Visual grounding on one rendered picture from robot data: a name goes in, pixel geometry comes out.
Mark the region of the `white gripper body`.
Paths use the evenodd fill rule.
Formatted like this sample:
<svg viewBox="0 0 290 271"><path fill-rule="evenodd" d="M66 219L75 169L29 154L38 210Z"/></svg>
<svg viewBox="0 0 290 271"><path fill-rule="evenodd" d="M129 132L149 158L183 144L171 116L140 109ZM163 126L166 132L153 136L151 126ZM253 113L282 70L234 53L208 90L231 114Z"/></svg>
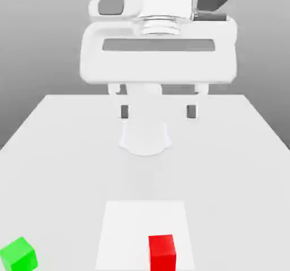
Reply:
<svg viewBox="0 0 290 271"><path fill-rule="evenodd" d="M89 84L227 84L237 75L237 24L194 21L179 35L142 35L130 21L95 22L83 34L80 76Z"/></svg>

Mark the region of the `small red cube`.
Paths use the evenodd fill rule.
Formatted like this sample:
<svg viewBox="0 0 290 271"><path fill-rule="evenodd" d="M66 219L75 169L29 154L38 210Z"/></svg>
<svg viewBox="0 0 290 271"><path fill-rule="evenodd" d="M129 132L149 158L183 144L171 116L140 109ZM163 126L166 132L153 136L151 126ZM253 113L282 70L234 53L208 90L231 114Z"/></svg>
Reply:
<svg viewBox="0 0 290 271"><path fill-rule="evenodd" d="M176 249L173 235L151 235L148 237L150 271L176 271Z"/></svg>

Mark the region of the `small green cube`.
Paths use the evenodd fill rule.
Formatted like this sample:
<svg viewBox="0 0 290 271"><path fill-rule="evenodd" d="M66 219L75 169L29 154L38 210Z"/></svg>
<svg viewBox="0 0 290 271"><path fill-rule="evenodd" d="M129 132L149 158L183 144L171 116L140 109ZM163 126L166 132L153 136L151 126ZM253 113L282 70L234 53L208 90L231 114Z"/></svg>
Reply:
<svg viewBox="0 0 290 271"><path fill-rule="evenodd" d="M0 250L5 271L33 271L38 267L35 249L20 237Z"/></svg>

